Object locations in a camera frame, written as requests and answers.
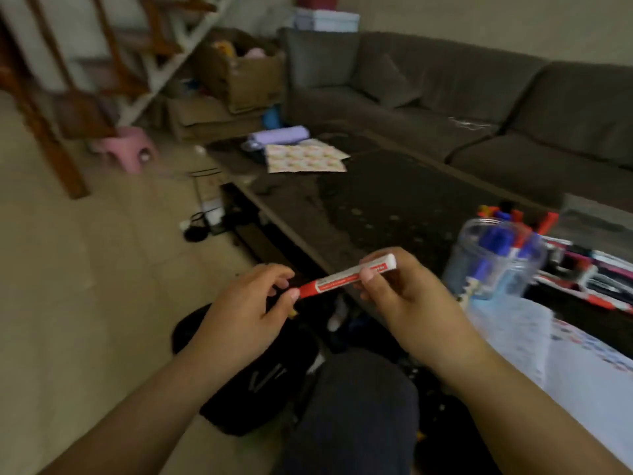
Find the gray sofa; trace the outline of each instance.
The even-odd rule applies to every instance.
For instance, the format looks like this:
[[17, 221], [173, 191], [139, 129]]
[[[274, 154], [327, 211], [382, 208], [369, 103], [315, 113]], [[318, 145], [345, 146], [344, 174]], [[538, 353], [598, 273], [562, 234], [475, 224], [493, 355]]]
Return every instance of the gray sofa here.
[[633, 211], [633, 67], [395, 33], [281, 41], [288, 123], [346, 119], [544, 205]]

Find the clear plastic jar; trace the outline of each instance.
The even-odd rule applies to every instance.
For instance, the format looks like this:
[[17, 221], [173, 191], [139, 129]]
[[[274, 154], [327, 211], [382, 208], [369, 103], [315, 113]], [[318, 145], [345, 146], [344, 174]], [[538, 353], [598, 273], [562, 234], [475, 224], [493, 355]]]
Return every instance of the clear plastic jar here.
[[[513, 249], [507, 256], [501, 256], [481, 247], [483, 236], [491, 231], [509, 231], [513, 239], [522, 239], [521, 247]], [[496, 294], [523, 296], [529, 282], [542, 267], [547, 256], [547, 247], [542, 238], [529, 231], [524, 225], [504, 222], [495, 218], [469, 220], [453, 246], [442, 281], [454, 294], [460, 295], [472, 277], [479, 278], [479, 285], [473, 298], [493, 298]], [[484, 273], [478, 267], [486, 264]]]

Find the dark pants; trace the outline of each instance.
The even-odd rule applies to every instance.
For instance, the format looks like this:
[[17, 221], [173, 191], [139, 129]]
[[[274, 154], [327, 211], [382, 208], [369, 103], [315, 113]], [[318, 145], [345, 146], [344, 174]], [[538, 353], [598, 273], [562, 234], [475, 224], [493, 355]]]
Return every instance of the dark pants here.
[[418, 394], [398, 367], [365, 350], [320, 369], [273, 475], [409, 475]]

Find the tiled floor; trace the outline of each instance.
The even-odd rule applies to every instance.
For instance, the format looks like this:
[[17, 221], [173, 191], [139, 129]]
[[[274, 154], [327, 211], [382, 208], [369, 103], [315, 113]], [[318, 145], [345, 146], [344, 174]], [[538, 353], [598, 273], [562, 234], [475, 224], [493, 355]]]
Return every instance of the tiled floor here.
[[[253, 261], [227, 235], [187, 244], [187, 171], [213, 161], [157, 136], [143, 175], [73, 155], [92, 195], [69, 200], [0, 93], [0, 473], [33, 474], [170, 358], [175, 323]], [[196, 419], [167, 474], [264, 474], [275, 426], [242, 439]]]

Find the red box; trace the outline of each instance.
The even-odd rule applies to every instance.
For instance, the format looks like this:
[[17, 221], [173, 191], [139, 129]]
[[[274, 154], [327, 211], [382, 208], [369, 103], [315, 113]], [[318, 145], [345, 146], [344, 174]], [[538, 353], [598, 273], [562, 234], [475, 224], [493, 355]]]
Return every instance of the red box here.
[[311, 10], [336, 10], [339, 0], [297, 0], [297, 6]]

